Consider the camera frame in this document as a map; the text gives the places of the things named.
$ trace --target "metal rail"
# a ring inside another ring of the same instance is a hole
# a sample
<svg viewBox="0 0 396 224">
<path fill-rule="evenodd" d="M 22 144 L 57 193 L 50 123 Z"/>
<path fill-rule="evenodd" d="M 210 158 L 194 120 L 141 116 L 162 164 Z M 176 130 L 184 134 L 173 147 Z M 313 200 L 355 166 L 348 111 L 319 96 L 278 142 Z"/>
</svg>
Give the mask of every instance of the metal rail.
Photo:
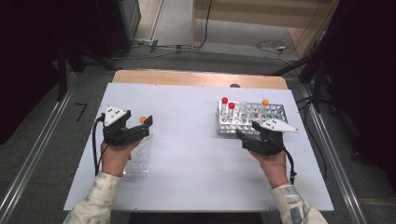
<svg viewBox="0 0 396 224">
<path fill-rule="evenodd" d="M 32 176 L 32 173 L 35 170 L 35 167 L 37 166 L 41 155 L 43 154 L 47 146 L 48 141 L 50 140 L 53 130 L 58 124 L 58 121 L 67 106 L 67 103 L 75 88 L 75 84 L 77 83 L 78 78 L 79 76 L 76 73 L 73 72 L 70 74 L 68 79 L 69 90 L 66 92 L 62 101 L 58 102 L 53 108 L 49 119 L 47 120 L 40 135 L 35 141 L 35 144 L 30 150 L 29 155 L 27 156 L 16 177 L 9 185 L 8 190 L 5 194 L 6 196 L 4 197 L 0 205 L 0 223 L 6 224 L 11 217 L 18 200 L 23 194 L 23 191 L 26 188 L 27 183 Z"/>
<path fill-rule="evenodd" d="M 308 97 L 311 91 L 306 85 L 302 86 L 302 91 L 304 97 Z M 332 144 L 332 139 L 324 125 L 323 118 L 321 114 L 318 114 L 313 107 L 310 107 L 310 113 L 314 124 L 318 130 L 318 134 L 322 145 L 324 146 L 326 155 L 329 159 L 330 166 L 337 180 L 338 186 L 340 187 L 341 193 L 343 194 L 344 200 L 346 202 L 346 207 L 349 210 L 349 214 L 353 220 L 353 223 L 365 224 L 367 223 L 366 217 L 363 214 L 359 200 L 355 194 L 355 191 L 347 177 L 344 166 L 342 165 L 340 159 L 337 156 L 334 145 Z"/>
</svg>

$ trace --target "transparent box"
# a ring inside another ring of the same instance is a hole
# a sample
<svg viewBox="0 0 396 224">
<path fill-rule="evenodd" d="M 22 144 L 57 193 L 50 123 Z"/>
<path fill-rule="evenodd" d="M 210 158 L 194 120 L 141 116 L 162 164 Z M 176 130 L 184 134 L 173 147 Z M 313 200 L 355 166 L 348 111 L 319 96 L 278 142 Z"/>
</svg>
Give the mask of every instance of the transparent box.
<svg viewBox="0 0 396 224">
<path fill-rule="evenodd" d="M 140 124 L 134 123 L 129 124 L 127 127 L 132 128 Z M 139 146 L 134 148 L 131 152 L 132 159 L 126 163 L 124 168 L 123 176 L 126 178 L 134 176 L 146 176 L 149 172 L 149 157 L 151 153 L 151 143 L 154 133 L 152 128 L 149 128 L 149 136 L 142 139 Z"/>
<path fill-rule="evenodd" d="M 229 102 L 234 103 L 235 108 L 230 110 L 228 104 L 224 104 L 219 101 L 216 122 L 217 122 L 217 133 L 235 133 L 236 129 L 239 129 L 245 134 L 260 134 L 251 127 L 252 121 L 258 122 L 263 125 L 268 119 L 279 119 L 288 123 L 286 118 L 285 110 L 283 105 L 267 105 L 249 102 Z"/>
</svg>

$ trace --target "black cable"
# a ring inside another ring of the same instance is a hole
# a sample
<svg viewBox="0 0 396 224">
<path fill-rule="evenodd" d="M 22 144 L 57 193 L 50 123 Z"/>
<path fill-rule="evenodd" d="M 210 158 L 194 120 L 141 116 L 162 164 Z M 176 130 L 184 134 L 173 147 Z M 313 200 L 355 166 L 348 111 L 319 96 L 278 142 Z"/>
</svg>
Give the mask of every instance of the black cable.
<svg viewBox="0 0 396 224">
<path fill-rule="evenodd" d="M 201 45 L 197 49 L 201 49 L 204 46 L 204 44 L 206 43 L 206 39 L 207 39 L 207 25 L 209 24 L 209 15 L 210 15 L 210 9 L 211 8 L 212 8 L 212 0 L 210 0 L 210 2 L 209 2 L 209 8 L 207 9 L 207 14 L 206 14 L 204 41 L 201 43 Z"/>
<path fill-rule="evenodd" d="M 337 6 L 337 4 L 333 4 L 333 5 L 332 5 L 332 9 L 330 9 L 329 13 L 327 14 L 326 18 L 325 18 L 324 21 L 323 21 L 323 24 L 324 24 L 324 22 L 327 21 L 327 19 L 329 18 L 329 16 L 332 14 L 332 11 L 334 10 L 335 6 Z M 308 25 L 308 26 L 303 30 L 303 32 L 301 33 L 300 38 L 298 39 L 297 45 L 296 45 L 296 47 L 295 47 L 296 49 L 297 49 L 297 47 L 298 47 L 298 45 L 299 45 L 299 43 L 300 43 L 301 37 L 303 37 L 304 32 L 306 31 L 306 29 L 309 28 L 309 26 L 311 25 L 312 21 L 314 20 L 316 14 L 317 14 L 317 12 L 318 12 L 318 7 L 317 7 L 317 10 L 315 11 L 314 16 L 312 17 L 311 22 L 309 23 L 309 25 Z"/>
<path fill-rule="evenodd" d="M 209 15 L 210 15 L 210 10 L 212 8 L 212 1 L 213 0 L 210 0 L 209 7 L 207 9 L 207 14 L 206 14 L 206 19 L 205 19 L 205 37 L 204 37 L 204 41 L 201 42 L 201 45 L 199 47 L 193 46 L 191 48 L 190 45 L 157 45 L 157 46 L 155 46 L 155 48 L 177 49 L 177 46 L 181 46 L 181 47 L 187 47 L 187 48 L 180 48 L 180 49 L 201 49 L 204 46 L 204 44 L 206 43 L 206 39 L 207 39 L 207 26 L 209 24 Z M 151 45 L 146 45 L 146 44 L 138 44 L 138 45 L 151 47 Z"/>
<path fill-rule="evenodd" d="M 288 72 L 288 75 L 289 75 L 290 77 L 294 77 L 294 75 L 292 75 L 290 72 Z"/>
<path fill-rule="evenodd" d="M 296 101 L 296 104 L 300 103 L 301 101 L 310 100 L 310 99 L 312 99 L 312 97 L 313 97 L 313 96 L 307 96 L 307 97 L 305 97 L 305 98 L 303 98 L 303 99 L 297 100 L 297 101 Z"/>
<path fill-rule="evenodd" d="M 105 114 L 102 114 L 101 117 L 96 119 L 92 127 L 92 150 L 93 150 L 93 165 L 95 167 L 95 175 L 98 173 L 97 154 L 96 154 L 96 126 L 98 125 L 99 121 L 103 122 L 104 120 L 105 120 Z"/>
<path fill-rule="evenodd" d="M 294 172 L 294 160 L 285 147 L 283 147 L 283 150 L 286 152 L 286 155 L 288 156 L 288 160 L 290 162 L 290 182 L 291 184 L 294 184 L 294 177 L 297 175 L 297 173 Z"/>
<path fill-rule="evenodd" d="M 322 103 L 325 103 L 325 104 L 327 104 L 329 106 L 332 104 L 330 101 L 326 101 L 326 100 L 323 100 L 323 99 L 319 99 L 319 101 L 322 102 Z M 307 104 L 305 104 L 304 106 L 298 108 L 298 111 L 300 111 L 302 109 L 305 109 L 306 107 L 307 107 Z"/>
<path fill-rule="evenodd" d="M 105 149 L 104 149 L 104 150 L 101 152 L 101 154 L 100 154 L 99 162 L 97 163 L 97 165 L 96 165 L 96 167 L 95 167 L 95 175 L 98 175 L 100 162 L 102 161 L 103 154 L 105 154 L 105 152 L 106 152 L 108 146 L 110 146 L 110 144 L 107 144 L 107 146 L 105 147 Z"/>
</svg>

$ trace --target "white plastic piece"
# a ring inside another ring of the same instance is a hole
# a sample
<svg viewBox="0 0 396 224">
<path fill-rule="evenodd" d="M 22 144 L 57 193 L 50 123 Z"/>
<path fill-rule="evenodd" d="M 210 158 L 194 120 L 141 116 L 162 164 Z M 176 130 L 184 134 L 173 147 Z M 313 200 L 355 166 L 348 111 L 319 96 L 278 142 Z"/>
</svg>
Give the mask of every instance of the white plastic piece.
<svg viewBox="0 0 396 224">
<path fill-rule="evenodd" d="M 262 127 L 276 132 L 289 132 L 289 133 L 299 132 L 298 128 L 294 128 L 279 119 L 268 119 L 262 124 Z"/>
<path fill-rule="evenodd" d="M 126 110 L 108 105 L 106 108 L 105 126 L 108 127 L 109 125 L 113 124 L 118 119 L 122 118 L 122 116 L 126 115 L 126 113 Z"/>
</svg>

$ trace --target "clear plastic container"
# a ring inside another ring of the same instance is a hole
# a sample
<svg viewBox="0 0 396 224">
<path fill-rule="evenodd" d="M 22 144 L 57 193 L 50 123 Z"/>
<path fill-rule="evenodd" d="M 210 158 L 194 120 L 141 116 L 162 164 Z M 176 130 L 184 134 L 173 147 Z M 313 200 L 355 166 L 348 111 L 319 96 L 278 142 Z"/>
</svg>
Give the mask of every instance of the clear plastic container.
<svg viewBox="0 0 396 224">
<path fill-rule="evenodd" d="M 149 136 L 142 139 L 142 142 L 131 152 L 132 160 L 128 161 L 123 172 L 123 176 L 131 178 L 134 176 L 146 176 L 149 172 L 149 157 L 151 152 L 151 143 L 154 133 L 149 128 Z"/>
</svg>

